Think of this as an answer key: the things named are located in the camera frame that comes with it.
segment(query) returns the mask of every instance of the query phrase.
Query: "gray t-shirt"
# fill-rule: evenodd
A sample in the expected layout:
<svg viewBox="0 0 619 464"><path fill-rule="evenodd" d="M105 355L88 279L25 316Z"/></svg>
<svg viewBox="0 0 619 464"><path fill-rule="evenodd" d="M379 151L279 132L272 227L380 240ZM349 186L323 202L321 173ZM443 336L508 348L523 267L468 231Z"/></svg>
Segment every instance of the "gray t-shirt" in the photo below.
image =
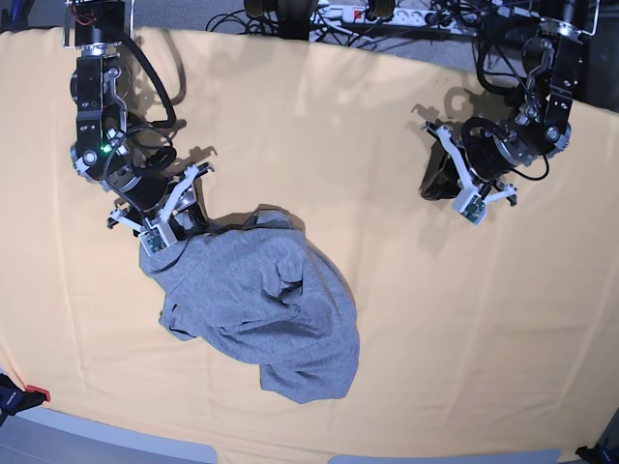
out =
<svg viewBox="0 0 619 464"><path fill-rule="evenodd" d="M359 364L357 311L343 277L280 211L180 242L140 267L165 291L161 324L260 364L263 390L297 403L347 395Z"/></svg>

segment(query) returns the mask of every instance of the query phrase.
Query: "black cable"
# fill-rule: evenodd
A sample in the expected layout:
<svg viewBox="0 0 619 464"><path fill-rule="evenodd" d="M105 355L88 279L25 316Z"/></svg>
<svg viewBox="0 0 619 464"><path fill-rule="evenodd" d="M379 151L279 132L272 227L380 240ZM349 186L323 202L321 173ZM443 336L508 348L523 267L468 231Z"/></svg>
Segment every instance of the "black cable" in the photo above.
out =
<svg viewBox="0 0 619 464"><path fill-rule="evenodd" d="M240 14L240 13L244 13L244 12L245 12L245 10L237 10L237 11L236 11L236 12L234 12L234 13L222 13L222 14L216 14L216 15L215 15L215 16L213 16L211 19L209 19L209 22L207 22L207 23L206 23L206 27L204 28L204 30L205 30L205 31L207 31L207 32L213 32L213 31L215 30L215 28L213 28L213 30L209 31L209 26L211 25L211 23L213 23L213 21L215 21L215 19L217 19L218 17L222 17L222 16L225 16L225 17L234 16L234 18L235 18L235 19L237 19L237 20L239 20L239 21L243 22L243 24L245 25L245 24L246 24L246 22L245 22L245 21L242 21L242 20L241 20L241 18L236 17L236 15L238 15L238 14Z"/></svg>
<svg viewBox="0 0 619 464"><path fill-rule="evenodd" d="M484 87L491 94L500 95L500 96L507 96L507 95L509 95L514 90L514 87L503 87L503 86L500 86L500 85L494 85L494 84L490 83L486 79L484 63L486 61L487 55L490 53L490 50L492 49L493 46L496 46L496 43L499 41L499 39L501 39L502 37L505 37L505 35L508 32L510 32L510 31L512 31L514 29L517 29L519 27L525 27L525 26L529 26L531 24L537 24L538 22L540 22L540 20L538 18L535 18L535 17L526 17L526 18L523 18L523 19L517 19L516 21L512 22L511 24L508 24L502 30L500 30L500 31L496 32L495 34L493 34L491 39L488 40L484 44L484 46L480 49L480 54L477 57L477 66L476 66L477 78L479 79L480 83L482 84L482 87ZM512 68L511 63L509 63L509 60L507 60L506 62ZM517 78L518 81L522 83L522 77L520 77L517 72L514 72L514 77Z"/></svg>
<svg viewBox="0 0 619 464"><path fill-rule="evenodd" d="M137 206L135 202L133 202L127 195L125 195L122 191L116 188L109 181L109 175L110 175L109 167L114 157L119 156L118 149L122 146L123 143L125 143L125 141L131 140L137 137L137 135L141 131L153 131L157 133L158 135L160 135L161 137L165 139L167 145L160 147L158 152L153 157L155 159L153 161L153 164L145 168L131 166L133 173L139 173L141 171L142 175L144 176L152 175L155 172L161 172L162 170L166 169L167 167L169 167L169 165L171 165L176 160L176 150L174 150L173 148L174 144L172 142L172 139L168 135L158 130L157 128L154 128L147 124L142 124L142 125L132 126L129 129L127 129L127 131L118 130L121 136L119 137L118 135L116 135L112 140L109 141L110 147L112 150L109 154L109 157L107 157L107 160L105 161L105 165L103 166L103 181L112 191L114 191L114 193L116 193L119 197L125 200L138 213L143 225L149 228L148 223L145 221L146 215L144 214L142 209L139 206Z"/></svg>
<svg viewBox="0 0 619 464"><path fill-rule="evenodd" d="M176 113L174 111L174 106L172 106L172 101L165 90L162 80L159 78L155 68L153 68L153 65L151 65L150 61L148 61L148 58L146 58L146 55L142 49L137 46L137 43L135 43L133 39L125 33L125 31L120 31L99 18L95 19L95 22L97 27L111 37L112 40L122 43L132 53L142 69L146 72L146 75L148 75L153 82L155 90L162 101L163 108L165 108L167 119L164 121L153 121L150 125L158 129L173 129L174 126L176 126Z"/></svg>
<svg viewBox="0 0 619 464"><path fill-rule="evenodd" d="M526 174L518 171L517 169L510 169L513 173L517 174L518 176L526 179L527 181L532 181L532 182L539 182L542 181L543 179L545 179L546 177L548 177L548 174L550 174L550 163L548 162L548 157L546 155L542 155L542 157L544 157L544 162L545 162L545 173L544 175L540 176L540 177L531 177L531 176L527 176Z"/></svg>
<svg viewBox="0 0 619 464"><path fill-rule="evenodd" d="M105 184L114 192L116 193L118 196L120 196L123 200L125 200L132 208L135 209L135 211L138 213L142 224L144 225L148 225L146 223L146 216L144 215L144 212L141 210L141 208L139 206L137 206L135 204L135 202L133 200L131 200L127 195L125 195L122 191L120 191L119 189L117 189L111 182L109 182L109 166L112 164L112 160L114 159L115 156L118 155L117 150L118 148L120 148L120 146L125 143L125 140L127 139L127 134L131 129L127 130L127 132L122 132L121 130L119 130L120 133L122 133L122 136L118 139L117 143L115 145L112 146L112 151L109 154L109 157L107 157L107 160L105 161L105 165L103 166L103 181L105 182Z"/></svg>
<svg viewBox="0 0 619 464"><path fill-rule="evenodd" d="M474 135L471 133L473 129L482 129L490 132L492 135L501 135L501 128L495 123L486 118L472 117L462 126L462 143L467 150L474 145Z"/></svg>
<svg viewBox="0 0 619 464"><path fill-rule="evenodd" d="M495 45L494 48L496 48L496 51L499 52L499 55L501 55L501 58L503 59L503 61L505 62L505 64L508 66L508 68L510 69L510 71L512 72L512 75L518 79L518 83L522 86L522 88L524 89L524 91L528 94L529 97L533 97L531 95L531 92L529 91L529 89L526 88L526 84L524 83L524 80L522 80L522 77L520 77L520 74L518 74L518 71L516 71L516 68L514 68L514 65L512 64L512 62L508 59L508 57L505 55L505 53L503 52L503 50L501 49L501 47L499 45Z"/></svg>
<svg viewBox="0 0 619 464"><path fill-rule="evenodd" d="M380 26L382 23L384 23L387 20L386 17L381 17L380 19L378 19L376 21L375 24L373 24L367 31L361 33L361 34L357 34L357 37L355 37L352 41L349 41L346 46L352 46L355 42L357 42L358 40L362 39L363 37L367 37L368 34L373 31L374 29L376 29L378 26Z"/></svg>
<svg viewBox="0 0 619 464"><path fill-rule="evenodd" d="M473 63L477 65L477 54L476 54L476 48L475 48L475 41L476 39L479 39L479 36L474 37L472 39L473 40L471 41L471 48L472 48L471 52L473 54ZM484 69L484 74L501 76L501 77L514 77L514 75L511 72L492 72L492 71L488 71L487 69Z"/></svg>
<svg viewBox="0 0 619 464"><path fill-rule="evenodd" d="M327 32L325 32L322 36L320 36L317 40L317 42L322 42L322 40L324 40L325 37L327 37L328 34L331 34L333 36L333 38L336 40L336 42L338 44L340 44L341 46L344 46L344 44L341 42L341 40L339 39L338 36L336 36L336 33L333 32L331 29L332 27L327 24L327 21L325 19L325 16L322 15L322 13L320 12L320 10L316 11L318 13L318 15L320 16L320 19L322 19L322 23L325 25L325 27L327 28Z"/></svg>
<svg viewBox="0 0 619 464"><path fill-rule="evenodd" d="M267 35L267 30L264 27L264 22L258 21L258 26L260 27L260 32L262 32L262 35L266 36Z"/></svg>
<svg viewBox="0 0 619 464"><path fill-rule="evenodd" d="M260 25L248 23L248 25L245 27L245 32L249 36L257 36L260 34Z"/></svg>
<svg viewBox="0 0 619 464"><path fill-rule="evenodd" d="M266 16L253 17L250 20L250 23L255 22L255 21L258 22L260 26L263 26L264 24L269 26L271 28L270 35L275 36L277 34L277 31L274 26L277 26L278 24L275 21L273 21L270 17L269 18L267 18Z"/></svg>
<svg viewBox="0 0 619 464"><path fill-rule="evenodd" d="M273 20L271 19L271 12L267 12L267 19L269 20L269 22L267 22L267 24L269 25L269 27L271 28L271 34L276 34L276 30L273 27L274 25L277 26L276 23L273 22Z"/></svg>
<svg viewBox="0 0 619 464"><path fill-rule="evenodd" d="M437 24L449 24L456 16L461 16L462 11L462 3L457 0L441 0L430 2L430 7L433 10L436 10L434 17L437 19Z"/></svg>
<svg viewBox="0 0 619 464"><path fill-rule="evenodd" d="M245 31L247 32L247 28L248 28L248 23L245 22L243 19L241 19L240 17L237 17L235 15L232 14L227 14L224 18L220 19L212 28L210 31L208 32L215 32L217 31L217 28L220 27L222 24L225 24L226 22L236 22L238 24L240 24L241 26L244 27Z"/></svg>

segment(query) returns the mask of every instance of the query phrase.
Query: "metal bracket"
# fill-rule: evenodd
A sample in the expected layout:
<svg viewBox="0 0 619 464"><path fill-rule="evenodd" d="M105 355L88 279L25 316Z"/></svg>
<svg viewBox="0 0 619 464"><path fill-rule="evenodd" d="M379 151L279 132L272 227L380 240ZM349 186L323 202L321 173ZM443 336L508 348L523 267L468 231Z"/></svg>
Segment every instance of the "metal bracket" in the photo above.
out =
<svg viewBox="0 0 619 464"><path fill-rule="evenodd" d="M159 210L157 217L153 220L146 219L146 224L139 224L127 217L129 210L116 208L111 212L109 217L112 222L126 225L130 229L137 232L139 240L144 247L144 250L149 256L157 252L171 247L178 242L174 231L170 226L172 214L176 211L181 213L195 204L197 201L193 183L197 178L212 171L210 163L204 163L201 166L195 164L190 165L184 171L185 177L172 190L165 201L165 205Z"/></svg>
<svg viewBox="0 0 619 464"><path fill-rule="evenodd" d="M509 0L492 0L492 4L497 7L500 15L503 16L530 16L532 12L519 8L514 5L514 2ZM415 30L424 31L424 33L436 33L440 35L466 36L476 37L475 28L467 27L460 21L454 18L449 23L440 21L438 24L428 23L428 18L431 15L436 15L436 10L420 10L412 8L396 8L391 18L371 17L367 15L367 7L361 5L341 5L332 4L329 0L320 0L317 6L318 14L315 14L312 21L317 26L331 27L342 34L347 34L352 37L358 34L349 30L359 26L376 26L381 28L395 30ZM370 41L371 38L363 36L365 41Z"/></svg>
<svg viewBox="0 0 619 464"><path fill-rule="evenodd" d="M80 3L86 3L93 0L81 0ZM62 46L65 48L72 48L78 50L85 50L89 48L96 47L88 47L88 46L75 46L71 45L71 30L72 27L74 29L74 18L73 13L71 13L71 6L75 3L75 0L65 0L65 22L62 29ZM129 36L133 39L134 33L134 17L135 17L135 2L134 0L129 0ZM109 43L106 46L119 46L119 43Z"/></svg>
<svg viewBox="0 0 619 464"><path fill-rule="evenodd" d="M462 153L452 140L451 130L446 126L441 126L437 130L434 130L430 123L426 123L424 129L430 131L432 135L438 138L456 166L462 190L452 204L454 210L458 211L475 225L479 225L486 217L486 206L488 204L504 198L516 196L516 188L509 184L501 191L497 191L483 198L480 195L481 189L473 183L473 177L466 167Z"/></svg>
<svg viewBox="0 0 619 464"><path fill-rule="evenodd" d="M593 18L593 27L591 28L591 31L580 31L582 32L582 34L589 36L589 37L593 37L596 35L596 33L598 32L598 22L600 21L600 5L602 3L602 0L598 0L596 2L596 14Z"/></svg>

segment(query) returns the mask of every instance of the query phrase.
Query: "black object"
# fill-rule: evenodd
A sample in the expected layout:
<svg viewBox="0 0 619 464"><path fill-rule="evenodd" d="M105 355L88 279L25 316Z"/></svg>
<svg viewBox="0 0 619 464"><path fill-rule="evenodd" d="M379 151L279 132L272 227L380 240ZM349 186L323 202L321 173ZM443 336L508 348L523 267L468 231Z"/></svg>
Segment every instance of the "black object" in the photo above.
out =
<svg viewBox="0 0 619 464"><path fill-rule="evenodd" d="M103 74L117 66L117 59L84 56L77 59L72 77L72 94L77 105L75 157L79 159L86 153L95 154L95 161L89 164L87 172L96 181L103 179L103 167L107 159L103 151L103 114L114 119L120 118L117 113L119 108L112 108L103 99ZM121 165L122 161L118 159L112 167L115 170Z"/></svg>
<svg viewBox="0 0 619 464"><path fill-rule="evenodd" d="M264 4L262 0L244 0L245 13L249 17L260 17L264 15Z"/></svg>
<svg viewBox="0 0 619 464"><path fill-rule="evenodd" d="M560 13L563 18L580 19L578 1L552 1L552 4L555 7L558 4L561 8L552 10L551 18ZM549 12L549 8L548 4L542 3L541 11ZM536 27L536 32L523 48L522 65L527 77L522 77L516 74L498 44L506 34L531 26ZM569 117L574 91L583 68L583 43L577 30L561 34L551 26L553 24L540 24L538 18L527 17L500 29L485 31L486 43L480 49L477 75L482 86L488 92L502 96L512 112L498 125L488 119L471 118L462 127L459 149L466 167L474 174L474 183L481 188L481 196L491 188L500 189L498 180L508 172L515 172L529 181L545 179L549 174L548 159L567 147L571 136ZM518 86L504 87L487 80L484 62L493 47L512 68ZM428 200L454 198L460 191L454 162L445 153L443 158L436 154L432 156L434 159L430 159L421 195ZM545 162L542 176L532 177L516 170L519 165L528 165L536 158L542 158ZM515 205L515 198L508 200Z"/></svg>
<svg viewBox="0 0 619 464"><path fill-rule="evenodd" d="M156 154L146 160L146 166L133 166L133 174L143 177L156 175L170 167L176 160L176 155L174 147L160 148Z"/></svg>
<svg viewBox="0 0 619 464"><path fill-rule="evenodd" d="M117 38L109 30L125 28L125 2L100 0L74 5L75 46L111 44Z"/></svg>
<svg viewBox="0 0 619 464"><path fill-rule="evenodd" d="M153 65L151 65L150 61L148 61L148 58L146 58L146 55L142 49L137 46L137 43L135 43L133 39L125 33L124 27L121 29L116 28L114 25L107 24L102 19L98 18L95 20L95 23L100 24L100 27L106 32L107 35L109 35L113 40L122 43L131 52L146 75L148 75L151 79L151 82L153 82L155 90L162 101L163 108L165 108L167 119L164 121L153 121L150 123L151 126L157 129L173 129L174 126L176 126L176 113L174 111L174 106L172 106L172 101L163 86L162 80L153 68Z"/></svg>
<svg viewBox="0 0 619 464"><path fill-rule="evenodd" d="M368 16L391 17L396 9L396 0L368 0Z"/></svg>
<svg viewBox="0 0 619 464"><path fill-rule="evenodd" d="M589 0L542 0L541 17L551 17L577 29L584 30L589 10Z"/></svg>
<svg viewBox="0 0 619 464"><path fill-rule="evenodd" d="M586 447L576 450L576 455L584 462L589 464L618 464L617 456L612 454L610 450L596 445L594 448L589 449Z"/></svg>
<svg viewBox="0 0 619 464"><path fill-rule="evenodd" d="M32 388L28 390L20 390L9 377L0 374L0 426L8 417L49 401L49 393Z"/></svg>
<svg viewBox="0 0 619 464"><path fill-rule="evenodd" d="M311 16L318 0L278 0L278 36L282 39L308 41L312 27Z"/></svg>
<svg viewBox="0 0 619 464"><path fill-rule="evenodd" d="M35 0L13 0L11 9L0 14L0 32L28 29L28 15L34 3Z"/></svg>

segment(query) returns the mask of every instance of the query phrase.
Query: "wire bundle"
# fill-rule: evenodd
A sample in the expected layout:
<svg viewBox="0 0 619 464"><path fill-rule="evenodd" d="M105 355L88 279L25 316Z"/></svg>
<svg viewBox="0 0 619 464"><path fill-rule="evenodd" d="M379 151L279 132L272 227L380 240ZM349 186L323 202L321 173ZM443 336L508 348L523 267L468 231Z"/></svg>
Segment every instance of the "wire bundle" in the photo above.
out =
<svg viewBox="0 0 619 464"><path fill-rule="evenodd" d="M209 20L204 30L216 32L226 22L236 23L243 27L243 32L238 33L238 36L276 36L278 34L278 24L271 19L270 13L263 17L247 17L245 10L217 14Z"/></svg>
<svg viewBox="0 0 619 464"><path fill-rule="evenodd" d="M441 17L441 15L447 14L448 17L450 18L450 22L453 20L463 20L465 25L468 25L469 27L478 27L476 25L477 21L471 19L473 16L477 16L477 17L481 17L482 14L484 13L490 13L490 14L496 14L496 10L497 10L497 6L493 5L491 0L487 1L488 6L484 6L484 7L477 7L476 5L474 5L473 3L467 2L465 0L460 0L457 2L457 8L459 9L459 13L450 13L449 10L447 9L447 7L445 7L445 9L441 12L442 7L440 7L439 3L436 4L436 6L439 7L439 10L437 11L437 14L439 12L441 12L441 14L438 14L438 16L435 17L435 20L427 23L424 26L420 26L420 27L409 27L404 29L403 31L397 32L395 34L392 34L390 36L385 36L382 37L380 39L377 39L376 41L372 42L372 43L363 43L361 45L358 46L358 48L366 48L367 46L371 45L371 44L380 44L382 42L388 41L389 39L396 39L398 37L402 37L402 36L406 36L408 34L410 34L411 32L414 31L419 31L422 29L427 29L428 27L438 27L440 28L441 24L445 24L445 20L446 20L446 16ZM518 5L528 5L530 3L530 0L515 0L513 2L507 2L503 4L503 7L515 7ZM412 39L411 41L407 42L407 43L403 43L403 44L410 44L417 41L417 39Z"/></svg>
<svg viewBox="0 0 619 464"><path fill-rule="evenodd" d="M75 22L77 22L80 26L90 26L93 22L95 22L95 15L93 12L87 12L86 14L77 13L75 0L71 2L71 13L75 18Z"/></svg>
<svg viewBox="0 0 619 464"><path fill-rule="evenodd" d="M436 11L439 24L449 24L453 19L460 19L469 27L476 27L481 19L481 12L477 5L473 5L465 0L431 0L429 3L431 10Z"/></svg>

